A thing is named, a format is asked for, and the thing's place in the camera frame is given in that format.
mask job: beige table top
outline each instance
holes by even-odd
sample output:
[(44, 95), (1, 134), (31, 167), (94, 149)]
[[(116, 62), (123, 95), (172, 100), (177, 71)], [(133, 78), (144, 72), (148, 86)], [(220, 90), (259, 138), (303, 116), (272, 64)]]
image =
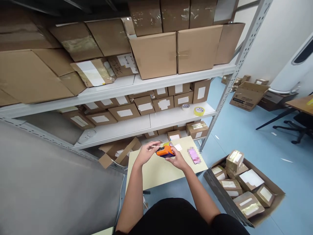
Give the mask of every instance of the beige table top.
[[(174, 145), (180, 144), (180, 146), (182, 147), (182, 150), (180, 152), (183, 158), (188, 163), (188, 165), (191, 166), (195, 173), (208, 169), (191, 136), (173, 140), (172, 143)], [(200, 156), (201, 163), (194, 164), (187, 151), (187, 149), (189, 149), (190, 147), (193, 147), (197, 151), (198, 155)], [(139, 151), (140, 150), (130, 152), (129, 154), (126, 189), (128, 186), (132, 167), (139, 154)], [(153, 154), (150, 160), (142, 167), (143, 190), (153, 188), (155, 186), (165, 184), (174, 180), (178, 180), (183, 177), (185, 177), (185, 175), (181, 170), (177, 169), (170, 162), (167, 162), (164, 158), (159, 157), (156, 154)]]

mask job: white shelf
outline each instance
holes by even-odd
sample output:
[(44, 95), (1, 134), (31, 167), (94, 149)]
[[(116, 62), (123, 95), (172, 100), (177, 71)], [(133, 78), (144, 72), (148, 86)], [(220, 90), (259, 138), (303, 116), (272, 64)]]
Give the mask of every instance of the white shelf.
[(139, 75), (122, 77), (116, 79), (116, 81), (112, 84), (87, 88), (76, 97), (39, 104), (15, 104), (5, 106), (0, 108), (0, 117), (17, 118), (94, 101), (115, 98), (122, 95), (140, 93), (162, 87), (224, 76), (234, 73), (235, 67), (236, 65), (233, 64), (216, 65), (211, 70), (176, 74), (147, 80), (141, 80)]
[[(194, 108), (197, 106), (201, 106), (205, 109), (205, 113), (201, 117), (196, 116), (193, 113)], [(207, 102), (202, 102), (198, 104), (191, 104), (189, 111), (183, 111), (181, 107), (178, 107), (125, 121), (120, 121), (115, 124), (97, 126), (94, 128), (94, 130), (97, 132), (96, 135), (89, 138), (83, 144), (76, 143), (74, 145), (74, 149), (85, 149), (115, 140), (156, 131), (162, 128), (195, 121), (201, 118), (211, 117), (215, 114), (216, 111)]]

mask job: packing tape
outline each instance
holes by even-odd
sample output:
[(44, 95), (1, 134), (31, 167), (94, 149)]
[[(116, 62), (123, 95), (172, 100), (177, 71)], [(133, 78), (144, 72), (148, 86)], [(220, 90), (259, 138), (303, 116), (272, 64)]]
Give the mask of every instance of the packing tape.
[(193, 113), (196, 115), (196, 116), (203, 116), (204, 115), (204, 108), (202, 107), (195, 107), (195, 110), (193, 111)]
[(188, 111), (190, 109), (190, 105), (189, 104), (183, 104), (182, 105), (182, 110), (183, 111)]

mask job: black chair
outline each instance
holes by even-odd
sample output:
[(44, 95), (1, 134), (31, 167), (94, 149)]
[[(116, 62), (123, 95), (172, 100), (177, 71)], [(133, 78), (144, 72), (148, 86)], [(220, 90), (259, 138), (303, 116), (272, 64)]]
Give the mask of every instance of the black chair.
[(305, 128), (294, 124), (292, 121), (284, 121), (284, 123), (289, 124), (293, 128), (283, 127), (283, 126), (273, 126), (273, 128), (274, 129), (281, 128), (281, 129), (286, 129), (286, 130), (291, 130), (291, 131), (298, 131), (300, 133), (299, 137), (297, 140), (291, 141), (293, 144), (300, 143), (301, 139), (303, 138), (305, 134), (307, 134), (313, 139), (313, 116), (300, 112), (299, 114), (294, 116), (294, 119), (301, 125), (305, 126)]

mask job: open cardboard box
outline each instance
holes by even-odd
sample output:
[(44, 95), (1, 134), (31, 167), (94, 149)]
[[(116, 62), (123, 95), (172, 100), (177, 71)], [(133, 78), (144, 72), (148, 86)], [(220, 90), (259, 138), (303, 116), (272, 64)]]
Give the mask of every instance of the open cardboard box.
[[(211, 166), (211, 168), (220, 165), (226, 160), (226, 158), (227, 156), (220, 159), (219, 161), (214, 163)], [(247, 159), (244, 159), (243, 163), (249, 169), (253, 169), (264, 180), (264, 184), (275, 194), (275, 198), (273, 200), (271, 207), (265, 208), (264, 212), (257, 214), (249, 219), (245, 218), (245, 216), (233, 202), (231, 197), (223, 189), (222, 185), (219, 183), (218, 179), (214, 176), (213, 171), (211, 169), (208, 169), (204, 173), (204, 178), (208, 182), (209, 186), (213, 190), (215, 196), (218, 198), (227, 214), (231, 215), (235, 219), (238, 219), (240, 222), (243, 223), (244, 226), (256, 227), (260, 225), (265, 219), (267, 219), (274, 210), (276, 210), (276, 208), (280, 205), (280, 203), (284, 199), (285, 193)]]

